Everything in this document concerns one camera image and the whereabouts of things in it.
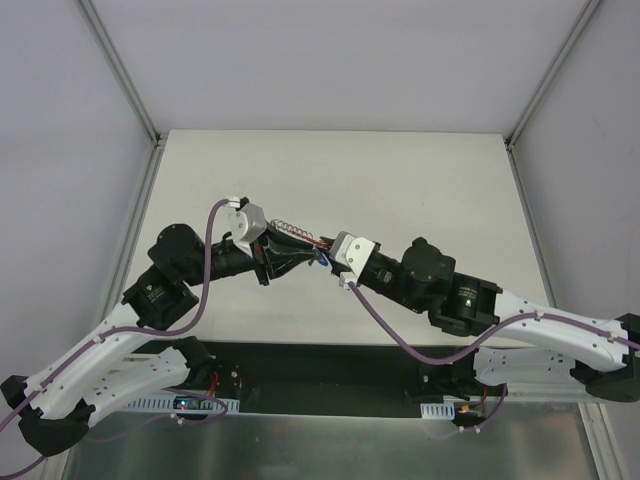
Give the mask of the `red keyring tag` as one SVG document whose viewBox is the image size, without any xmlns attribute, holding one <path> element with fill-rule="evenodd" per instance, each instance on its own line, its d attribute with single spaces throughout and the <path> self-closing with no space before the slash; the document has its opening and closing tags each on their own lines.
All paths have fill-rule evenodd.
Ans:
<svg viewBox="0 0 640 480">
<path fill-rule="evenodd" d="M 318 249 L 329 250 L 332 247 L 334 240 L 331 238 L 312 238 L 309 240 L 309 243 Z"/>
</svg>

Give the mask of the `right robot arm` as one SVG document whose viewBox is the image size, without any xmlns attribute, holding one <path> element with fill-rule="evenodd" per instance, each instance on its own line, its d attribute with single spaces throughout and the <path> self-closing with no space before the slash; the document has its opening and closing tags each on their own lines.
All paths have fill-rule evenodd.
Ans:
<svg viewBox="0 0 640 480">
<path fill-rule="evenodd" d="M 324 239 L 321 252 L 340 285 L 419 362 L 448 366 L 452 387 L 473 394 L 510 383 L 581 385 L 597 399 L 639 399 L 639 318 L 598 319 L 545 306 L 499 285 L 456 272 L 454 258 L 418 237 L 400 260 L 348 232 Z M 410 346 L 365 298 L 368 288 L 418 314 L 442 332 L 473 343 L 441 358 Z"/>
</svg>

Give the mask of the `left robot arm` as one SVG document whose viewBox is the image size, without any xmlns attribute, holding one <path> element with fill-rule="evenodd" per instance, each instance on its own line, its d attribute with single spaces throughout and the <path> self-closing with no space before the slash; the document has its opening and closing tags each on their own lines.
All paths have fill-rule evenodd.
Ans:
<svg viewBox="0 0 640 480">
<path fill-rule="evenodd" d="M 189 332 L 204 314 L 211 282 L 253 272 L 266 285 L 322 258 L 326 248 L 271 222 L 234 226 L 218 242 L 186 224 L 165 228 L 148 251 L 151 266 L 93 331 L 40 372 L 2 383 L 29 446 L 55 456 L 140 396 L 182 383 L 204 387 L 212 362 Z"/>
</svg>

